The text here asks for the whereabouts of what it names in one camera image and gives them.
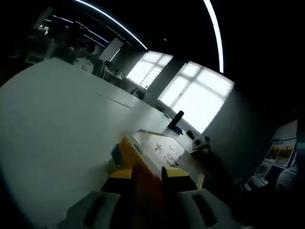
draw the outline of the window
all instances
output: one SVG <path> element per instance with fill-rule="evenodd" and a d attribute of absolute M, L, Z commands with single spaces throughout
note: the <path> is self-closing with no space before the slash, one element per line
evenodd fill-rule
<path fill-rule="evenodd" d="M 159 52 L 146 53 L 130 71 L 127 78 L 147 89 L 173 56 Z"/>
<path fill-rule="evenodd" d="M 185 64 L 160 95 L 159 100 L 202 133 L 216 116 L 233 82 L 193 62 Z"/>

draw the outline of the table surface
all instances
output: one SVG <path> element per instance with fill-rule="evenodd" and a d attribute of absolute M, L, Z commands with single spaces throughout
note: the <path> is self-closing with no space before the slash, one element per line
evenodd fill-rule
<path fill-rule="evenodd" d="M 9 192 L 37 227 L 104 183 L 103 167 L 123 131 L 173 136 L 158 110 L 58 59 L 25 69 L 0 88 L 0 166 Z"/>

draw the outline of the black ceiling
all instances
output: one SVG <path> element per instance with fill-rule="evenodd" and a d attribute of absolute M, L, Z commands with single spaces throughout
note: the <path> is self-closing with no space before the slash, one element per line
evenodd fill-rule
<path fill-rule="evenodd" d="M 203 0 L 86 1 L 116 18 L 149 50 L 219 71 L 215 34 Z M 259 104 L 295 100 L 295 60 L 300 51 L 295 39 L 298 28 L 294 5 L 275 0 L 210 1 L 222 37 L 224 75 Z M 72 0 L 51 3 L 58 16 L 80 21 L 111 41 L 117 35 L 105 27 L 108 26 L 134 48 L 143 49 L 98 12 Z M 29 14 L 20 10 L 20 16 Z"/>

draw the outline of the led light strip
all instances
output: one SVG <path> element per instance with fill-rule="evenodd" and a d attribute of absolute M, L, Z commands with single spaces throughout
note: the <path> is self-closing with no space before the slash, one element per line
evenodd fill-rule
<path fill-rule="evenodd" d="M 115 56 L 116 56 L 116 54 L 118 54 L 118 52 L 121 50 L 121 48 L 119 48 L 118 49 L 118 51 L 116 51 L 116 53 L 113 55 L 113 57 L 109 60 L 109 62 L 111 62 L 114 58 L 115 58 Z"/>
<path fill-rule="evenodd" d="M 67 22 L 70 22 L 70 23 L 74 23 L 74 22 L 69 21 L 69 20 L 67 20 L 67 19 L 65 19 L 65 18 L 57 17 L 57 16 L 55 16 L 55 15 L 53 15 L 53 17 L 55 17 L 55 18 L 59 18 L 59 19 L 62 19 L 62 20 L 64 20 L 64 21 L 67 21 Z"/>
<path fill-rule="evenodd" d="M 212 23 L 213 23 L 213 27 L 214 27 L 214 32 L 215 32 L 216 42 L 217 42 L 217 48 L 218 48 L 219 71 L 221 73 L 224 73 L 223 44 L 222 44 L 222 41 L 221 41 L 220 30 L 219 30 L 216 14 L 215 14 L 215 11 L 213 9 L 213 6 L 212 6 L 210 0 L 203 0 L 203 1 L 205 3 L 205 6 L 208 9 L 208 12 L 209 12 L 209 15 L 212 19 Z"/>
<path fill-rule="evenodd" d="M 106 41 L 107 43 L 109 43 L 107 40 L 105 40 L 103 37 L 100 37 L 99 35 L 97 35 L 96 33 L 92 32 L 91 30 L 88 30 L 88 32 L 93 33 L 95 36 L 98 36 L 99 38 L 103 39 L 104 41 Z"/>
<path fill-rule="evenodd" d="M 98 43 L 96 40 L 92 39 L 91 37 L 88 37 L 88 38 L 89 38 L 89 39 L 91 39 L 91 40 L 93 40 L 94 42 Z"/>
<path fill-rule="evenodd" d="M 90 5 L 90 4 L 88 4 L 88 3 L 84 2 L 84 1 L 81 1 L 81 0 L 74 0 L 74 1 L 77 1 L 77 2 L 79 2 L 81 4 L 84 4 L 84 5 L 86 5 L 86 6 L 90 7 L 90 8 L 98 11 L 99 13 L 105 15 L 107 18 L 109 18 L 110 20 L 115 22 L 117 25 L 119 25 L 122 29 L 124 29 L 126 32 L 128 32 L 138 43 L 140 43 L 144 47 L 144 49 L 147 50 L 147 47 L 135 35 L 133 35 L 128 29 L 126 29 L 122 24 L 120 24 L 116 19 L 114 19 L 113 17 L 109 16 L 107 13 L 101 11 L 100 9 L 98 9 L 98 8 L 92 6 L 92 5 Z"/>

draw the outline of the wall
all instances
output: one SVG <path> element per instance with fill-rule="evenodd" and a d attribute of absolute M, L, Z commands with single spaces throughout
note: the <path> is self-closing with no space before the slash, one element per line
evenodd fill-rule
<path fill-rule="evenodd" d="M 144 51 L 123 46 L 112 60 L 110 70 L 119 69 L 119 72 L 122 72 L 122 78 L 125 78 L 144 54 Z"/>
<path fill-rule="evenodd" d="M 204 131 L 211 138 L 213 151 L 235 181 L 247 176 L 260 158 L 276 129 L 271 106 L 252 106 L 243 93 L 232 90 L 224 105 Z"/>
<path fill-rule="evenodd" d="M 99 59 L 102 61 L 109 61 L 122 46 L 123 42 L 114 38 L 102 52 Z"/>

